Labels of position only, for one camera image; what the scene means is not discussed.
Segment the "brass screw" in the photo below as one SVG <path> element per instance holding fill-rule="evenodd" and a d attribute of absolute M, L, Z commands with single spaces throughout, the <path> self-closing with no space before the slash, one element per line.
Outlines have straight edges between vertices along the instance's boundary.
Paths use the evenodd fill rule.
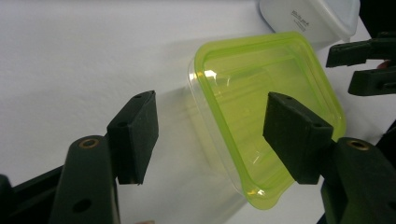
<path fill-rule="evenodd" d="M 89 148 L 93 148 L 96 147 L 99 144 L 99 140 L 95 139 L 95 138 L 89 138 L 89 139 L 85 139 L 84 141 L 81 141 L 78 146 L 84 149 L 89 149 Z"/>
<path fill-rule="evenodd" d="M 361 142 L 361 141 L 356 141 L 356 140 L 350 140 L 346 142 L 350 147 L 354 147 L 360 151 L 367 151 L 370 149 L 367 144 Z"/>

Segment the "white background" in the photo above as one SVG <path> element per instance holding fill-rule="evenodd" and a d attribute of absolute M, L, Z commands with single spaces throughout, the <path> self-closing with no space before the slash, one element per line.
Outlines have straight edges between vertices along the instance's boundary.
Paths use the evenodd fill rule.
<path fill-rule="evenodd" d="M 62 165 L 72 142 L 105 134 L 132 96 L 155 90 L 160 137 L 144 185 L 119 187 L 122 223 L 316 223 L 320 186 L 293 185 L 271 210 L 249 205 L 209 167 L 184 102 L 201 45 L 269 33 L 255 0 L 1 2 L 0 173 L 15 186 Z M 368 38 L 360 22 L 352 41 Z M 377 64 L 325 69 L 346 135 L 372 143 L 396 118 L 395 98 L 347 87 Z"/>

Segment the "plastic container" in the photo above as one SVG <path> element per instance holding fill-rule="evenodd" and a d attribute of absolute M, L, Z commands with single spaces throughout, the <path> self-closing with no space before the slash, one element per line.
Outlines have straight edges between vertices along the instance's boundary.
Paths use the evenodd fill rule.
<path fill-rule="evenodd" d="M 269 209 L 293 183 L 262 137 L 267 95 L 294 97 L 345 132 L 344 114 L 305 38 L 296 32 L 210 42 L 190 66 L 189 84 L 216 153 L 247 200 Z"/>
<path fill-rule="evenodd" d="M 298 31 L 314 47 L 356 33 L 360 0 L 261 0 L 260 11 L 276 32 Z"/>

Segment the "container lid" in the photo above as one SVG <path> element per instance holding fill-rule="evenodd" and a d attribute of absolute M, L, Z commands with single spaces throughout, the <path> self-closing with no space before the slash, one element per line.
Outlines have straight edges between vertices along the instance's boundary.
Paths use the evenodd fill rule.
<path fill-rule="evenodd" d="M 349 42 L 358 26 L 360 0 L 309 0 L 318 14 L 334 29 L 338 36 Z"/>
<path fill-rule="evenodd" d="M 239 174 L 247 200 L 274 206 L 293 183 L 262 137 L 269 91 L 290 95 L 345 132 L 332 88 L 306 39 L 296 33 L 210 42 L 194 60 L 195 74 Z"/>

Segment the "green plastic container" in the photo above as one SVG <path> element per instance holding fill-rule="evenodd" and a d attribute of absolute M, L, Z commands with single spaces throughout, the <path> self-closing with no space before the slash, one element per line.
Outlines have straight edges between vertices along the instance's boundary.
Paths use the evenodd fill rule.
<path fill-rule="evenodd" d="M 256 208 L 269 209 L 293 183 L 262 137 L 269 91 L 294 97 L 345 132 L 345 118 L 318 59 L 295 32 L 215 41 L 190 67 L 192 95 L 235 187 Z"/>

